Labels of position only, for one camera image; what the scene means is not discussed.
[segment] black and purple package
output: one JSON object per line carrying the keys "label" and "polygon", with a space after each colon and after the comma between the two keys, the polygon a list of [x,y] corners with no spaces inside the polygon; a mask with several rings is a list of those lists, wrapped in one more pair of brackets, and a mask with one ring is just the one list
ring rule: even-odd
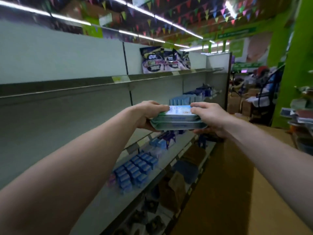
{"label": "black and purple package", "polygon": [[143,73],[164,72],[164,49],[161,46],[151,46],[140,48],[140,53],[144,58],[142,62]]}
{"label": "black and purple package", "polygon": [[191,63],[190,63],[190,59],[189,59],[189,52],[186,52],[186,51],[182,52],[182,62],[184,63],[184,65],[187,69],[191,68]]}
{"label": "black and purple package", "polygon": [[187,70],[188,68],[184,65],[184,62],[182,60],[182,56],[180,55],[180,53],[176,49],[173,49],[173,54],[176,60],[178,61],[179,70]]}
{"label": "black and purple package", "polygon": [[176,60],[176,56],[173,51],[164,51],[165,60],[165,72],[178,71],[179,62]]}

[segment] green sign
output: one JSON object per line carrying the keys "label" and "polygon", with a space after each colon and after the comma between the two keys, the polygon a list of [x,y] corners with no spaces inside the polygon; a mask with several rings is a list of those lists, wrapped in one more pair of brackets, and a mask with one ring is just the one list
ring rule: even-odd
{"label": "green sign", "polygon": [[223,39],[223,38],[233,37],[233,36],[237,36],[237,35],[249,34],[249,33],[255,32],[255,31],[256,31],[256,27],[253,27],[253,28],[248,28],[248,29],[228,32],[228,33],[224,33],[224,34],[219,34],[217,36],[217,38],[218,39]]}
{"label": "green sign", "polygon": [[229,51],[233,53],[236,58],[241,58],[244,51],[245,39],[232,40],[229,44]]}
{"label": "green sign", "polygon": [[242,70],[247,68],[258,68],[261,67],[262,63],[234,63],[233,70]]}

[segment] hand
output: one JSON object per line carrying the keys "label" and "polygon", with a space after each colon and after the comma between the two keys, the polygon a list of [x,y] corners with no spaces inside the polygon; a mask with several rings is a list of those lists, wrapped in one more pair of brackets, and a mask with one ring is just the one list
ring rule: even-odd
{"label": "hand", "polygon": [[208,125],[205,129],[195,129],[194,133],[216,133],[219,137],[227,137],[224,126],[227,122],[234,120],[234,117],[227,113],[216,103],[194,102],[190,105],[191,113],[200,116],[202,121]]}
{"label": "hand", "polygon": [[155,130],[154,127],[152,127],[150,123],[150,119],[156,117],[159,113],[163,111],[170,110],[170,107],[168,105],[160,105],[159,103],[155,101],[144,101],[134,106],[135,109],[138,109],[142,116],[140,117],[138,121],[137,128],[144,128],[147,130],[151,130],[154,132],[159,132],[158,130]]}

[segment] person's right hand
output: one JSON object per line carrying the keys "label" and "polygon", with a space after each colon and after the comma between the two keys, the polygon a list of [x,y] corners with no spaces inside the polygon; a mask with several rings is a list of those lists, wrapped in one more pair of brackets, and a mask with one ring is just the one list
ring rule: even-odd
{"label": "person's right hand", "polygon": [[227,113],[216,103],[194,102],[191,103],[191,113],[200,116],[201,120],[208,125],[205,129],[195,129],[194,133],[215,132],[219,137],[225,138],[227,134],[224,127],[227,122],[234,120],[234,117]]}

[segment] person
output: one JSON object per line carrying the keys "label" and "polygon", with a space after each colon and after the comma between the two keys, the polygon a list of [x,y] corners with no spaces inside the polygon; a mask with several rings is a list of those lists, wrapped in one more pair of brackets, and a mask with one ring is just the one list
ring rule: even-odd
{"label": "person", "polygon": [[[236,142],[290,207],[313,228],[313,158],[225,112],[195,102],[192,113]],[[136,128],[154,130],[150,118],[169,110],[154,101],[128,107],[43,158],[0,191],[1,234],[69,234],[112,172]]]}

